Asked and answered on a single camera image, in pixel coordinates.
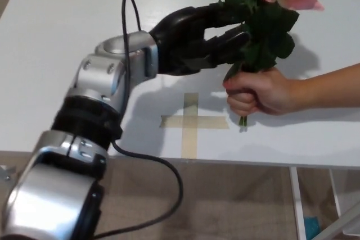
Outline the person's bare hand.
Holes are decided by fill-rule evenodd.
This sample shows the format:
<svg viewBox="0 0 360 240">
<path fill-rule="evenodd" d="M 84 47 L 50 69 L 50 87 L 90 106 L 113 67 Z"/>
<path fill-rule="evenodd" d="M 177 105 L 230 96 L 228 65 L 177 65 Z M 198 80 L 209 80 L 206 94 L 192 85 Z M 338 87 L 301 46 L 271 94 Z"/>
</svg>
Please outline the person's bare hand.
<svg viewBox="0 0 360 240">
<path fill-rule="evenodd" d="M 236 115 L 255 112 L 284 115 L 296 110 L 296 81 L 275 68 L 259 73 L 240 72 L 223 82 L 227 103 Z"/>
</svg>

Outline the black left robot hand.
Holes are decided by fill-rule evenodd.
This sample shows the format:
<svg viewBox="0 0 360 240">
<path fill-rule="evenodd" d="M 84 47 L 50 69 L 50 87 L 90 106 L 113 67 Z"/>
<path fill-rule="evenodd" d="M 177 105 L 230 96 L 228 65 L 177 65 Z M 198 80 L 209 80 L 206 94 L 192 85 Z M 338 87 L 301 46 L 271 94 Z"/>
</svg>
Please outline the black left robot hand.
<svg viewBox="0 0 360 240">
<path fill-rule="evenodd" d="M 164 17 L 151 31 L 159 57 L 159 74 L 182 76 L 233 64 L 250 40 L 239 24 L 250 16 L 245 5 L 211 3 L 186 7 Z"/>
</svg>

